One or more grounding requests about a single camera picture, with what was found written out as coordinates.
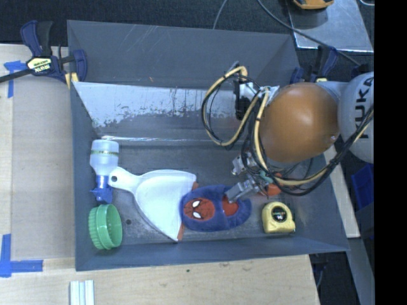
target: blue tape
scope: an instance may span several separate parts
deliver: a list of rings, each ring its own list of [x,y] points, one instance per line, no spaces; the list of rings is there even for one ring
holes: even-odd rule
[[[11,261],[11,234],[3,235],[1,242],[0,277],[9,278],[12,273],[41,272],[43,260]]]
[[[21,61],[11,61],[11,62],[6,62],[4,64],[5,68],[9,70],[10,74],[12,74],[15,71],[21,71],[21,70],[26,70],[27,66],[25,63]],[[8,94],[7,97],[11,98],[14,95],[14,81],[10,80],[8,82]]]

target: gray tray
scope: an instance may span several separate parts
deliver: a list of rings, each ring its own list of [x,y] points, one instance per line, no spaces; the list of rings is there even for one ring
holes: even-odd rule
[[[196,174],[201,186],[232,185],[244,179],[231,174],[240,144],[227,151],[209,140],[200,122],[200,96],[237,60],[259,84],[272,86],[288,84],[298,61],[292,39],[280,34],[77,21],[68,22],[68,30],[69,48],[84,49],[89,61],[86,82],[71,88],[78,271],[348,249],[328,179],[302,197],[253,197],[252,215],[241,226],[216,233],[186,230],[179,243],[149,227],[137,213],[132,195],[116,189],[113,203],[121,215],[123,243],[97,250],[87,229],[89,211],[97,205],[90,192],[95,187],[89,165],[94,139],[117,140],[119,166],[133,174],[173,168]],[[168,104],[162,103],[166,96]],[[140,100],[146,107],[140,107]],[[213,125],[225,136],[238,125],[233,101],[232,85],[227,84],[213,105]],[[297,174],[307,166],[300,164]],[[312,170],[322,166],[323,156],[316,157]],[[295,233],[263,232],[261,209],[274,200],[293,211]]]

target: white dustpan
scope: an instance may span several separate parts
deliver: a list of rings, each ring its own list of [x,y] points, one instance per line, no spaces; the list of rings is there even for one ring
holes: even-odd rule
[[[196,175],[179,170],[155,170],[137,176],[117,167],[109,174],[109,185],[131,192],[143,217],[174,241],[178,241],[182,225],[179,202],[196,180]]]

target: green bottle cap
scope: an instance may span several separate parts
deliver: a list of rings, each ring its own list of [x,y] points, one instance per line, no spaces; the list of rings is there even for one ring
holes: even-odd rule
[[[89,213],[88,228],[93,245],[99,250],[118,247],[123,238],[119,211],[112,205],[99,205]]]

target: blue plush toy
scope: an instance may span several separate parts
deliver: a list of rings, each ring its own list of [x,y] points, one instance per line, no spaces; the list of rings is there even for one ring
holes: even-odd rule
[[[250,200],[229,203],[222,184],[198,187],[185,194],[179,211],[185,227],[194,231],[213,232],[243,224],[251,214]]]

